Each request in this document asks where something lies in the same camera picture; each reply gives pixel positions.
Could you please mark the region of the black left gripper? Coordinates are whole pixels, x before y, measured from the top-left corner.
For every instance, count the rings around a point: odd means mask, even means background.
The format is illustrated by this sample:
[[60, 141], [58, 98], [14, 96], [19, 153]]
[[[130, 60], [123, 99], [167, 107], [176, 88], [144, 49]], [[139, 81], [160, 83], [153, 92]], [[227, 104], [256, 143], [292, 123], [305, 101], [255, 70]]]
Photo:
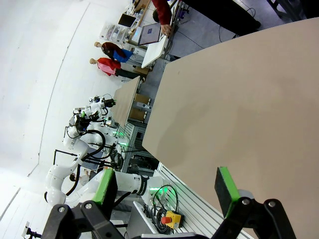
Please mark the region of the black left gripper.
[[90, 122], [97, 121], [99, 118], [99, 114], [95, 113], [92, 115], [87, 115], [86, 113], [75, 115], [75, 127], [78, 132], [85, 132]]

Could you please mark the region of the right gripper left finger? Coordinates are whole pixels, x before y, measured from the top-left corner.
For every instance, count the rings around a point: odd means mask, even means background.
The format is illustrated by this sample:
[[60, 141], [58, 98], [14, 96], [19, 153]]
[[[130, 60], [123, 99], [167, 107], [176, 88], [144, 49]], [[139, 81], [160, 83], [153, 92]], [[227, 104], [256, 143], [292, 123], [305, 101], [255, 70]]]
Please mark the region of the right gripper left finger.
[[62, 199], [53, 203], [41, 238], [78, 239], [82, 233], [91, 232], [95, 239], [123, 239], [110, 222], [117, 191], [115, 172], [105, 170], [95, 194], [88, 200], [73, 208]]

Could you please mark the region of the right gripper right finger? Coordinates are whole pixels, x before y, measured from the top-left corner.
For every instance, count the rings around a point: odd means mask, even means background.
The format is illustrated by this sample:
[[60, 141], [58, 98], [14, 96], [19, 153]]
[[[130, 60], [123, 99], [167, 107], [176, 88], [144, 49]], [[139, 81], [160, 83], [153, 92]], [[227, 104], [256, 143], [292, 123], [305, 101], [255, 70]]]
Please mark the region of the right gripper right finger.
[[213, 239], [235, 239], [245, 228], [253, 229], [259, 239], [296, 238], [282, 203], [259, 203], [249, 191], [237, 189], [227, 167], [217, 168], [214, 188], [224, 220]]

